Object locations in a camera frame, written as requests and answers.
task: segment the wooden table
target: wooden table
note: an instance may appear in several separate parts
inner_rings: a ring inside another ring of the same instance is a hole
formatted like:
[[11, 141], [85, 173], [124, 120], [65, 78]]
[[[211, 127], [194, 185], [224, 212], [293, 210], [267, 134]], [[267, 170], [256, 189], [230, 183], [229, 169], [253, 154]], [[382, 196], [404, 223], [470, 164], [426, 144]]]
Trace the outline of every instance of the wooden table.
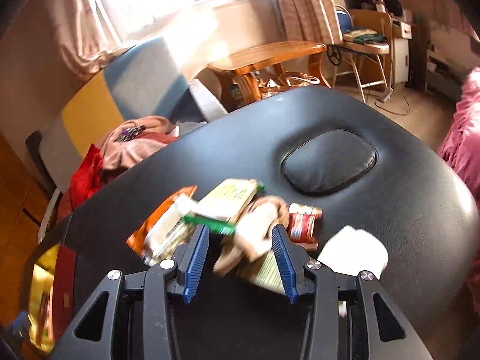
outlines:
[[282, 62], [299, 56], [309, 56], [308, 73], [318, 77], [320, 83], [329, 88], [330, 85], [322, 75], [320, 63], [320, 53], [325, 50], [326, 46], [322, 43], [299, 40], [267, 43], [234, 52], [208, 64], [208, 67], [222, 84], [222, 102], [229, 97], [234, 79], [242, 92], [244, 103], [250, 104], [261, 99], [257, 81], [251, 76], [251, 72], [273, 65], [275, 74], [280, 75], [285, 72]]

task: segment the basket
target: basket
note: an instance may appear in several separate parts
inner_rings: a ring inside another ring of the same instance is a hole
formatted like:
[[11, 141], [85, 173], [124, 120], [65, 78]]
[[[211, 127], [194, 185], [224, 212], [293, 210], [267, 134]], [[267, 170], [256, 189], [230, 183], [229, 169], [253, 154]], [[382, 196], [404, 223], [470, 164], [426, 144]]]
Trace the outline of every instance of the basket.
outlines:
[[266, 99], [267, 97], [289, 91], [290, 89], [299, 88], [301, 86], [318, 85], [320, 83], [320, 79], [315, 76], [309, 76], [305, 73], [286, 72], [282, 73], [278, 77], [277, 82], [281, 85], [270, 87], [267, 87], [266, 84], [263, 83], [258, 85], [262, 99]]

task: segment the pink bedspread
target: pink bedspread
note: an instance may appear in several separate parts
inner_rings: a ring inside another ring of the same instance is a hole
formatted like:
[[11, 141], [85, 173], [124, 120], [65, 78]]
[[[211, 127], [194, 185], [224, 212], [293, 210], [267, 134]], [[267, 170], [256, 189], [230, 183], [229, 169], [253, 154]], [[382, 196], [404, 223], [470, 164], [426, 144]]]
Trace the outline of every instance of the pink bedspread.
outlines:
[[[480, 208], [480, 67], [471, 71], [463, 85], [462, 100], [438, 154], [464, 181]], [[467, 284], [480, 311], [480, 251]]]

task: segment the black cable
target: black cable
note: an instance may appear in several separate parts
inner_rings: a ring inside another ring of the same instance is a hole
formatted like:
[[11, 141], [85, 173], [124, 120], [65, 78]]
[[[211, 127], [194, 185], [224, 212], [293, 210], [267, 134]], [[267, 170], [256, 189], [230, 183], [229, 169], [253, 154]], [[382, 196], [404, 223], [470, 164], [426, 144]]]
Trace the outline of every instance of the black cable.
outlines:
[[404, 93], [403, 89], [400, 88], [398, 85], [394, 85], [394, 87], [395, 87], [395, 86], [396, 86], [397, 88], [399, 88], [400, 91], [402, 91], [402, 95], [403, 95], [403, 98], [404, 98], [404, 100], [405, 100], [405, 103], [406, 103], [407, 107], [409, 108], [408, 111], [407, 111], [405, 114], [400, 114], [400, 112], [394, 112], [394, 111], [390, 111], [389, 109], [380, 107], [380, 105], [377, 104], [377, 103], [378, 103], [378, 100], [375, 101], [375, 105], [376, 105], [378, 108], [380, 108], [380, 109], [382, 109], [382, 110], [384, 110], [384, 111], [386, 111], [386, 112], [388, 112], [388, 113], [390, 113], [390, 114], [398, 115], [398, 116], [408, 116], [408, 115], [410, 114], [410, 103], [408, 102], [407, 98], [405, 97], [405, 93]]

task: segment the curtain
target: curtain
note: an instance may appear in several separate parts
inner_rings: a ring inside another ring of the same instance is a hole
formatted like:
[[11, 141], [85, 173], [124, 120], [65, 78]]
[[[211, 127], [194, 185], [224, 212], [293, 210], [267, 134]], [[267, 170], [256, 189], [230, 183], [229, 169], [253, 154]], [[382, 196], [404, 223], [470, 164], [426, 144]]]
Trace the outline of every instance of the curtain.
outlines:
[[46, 4], [62, 59], [83, 81], [136, 44], [120, 40], [100, 0], [47, 0]]
[[342, 42], [333, 0], [278, 0], [288, 40]]

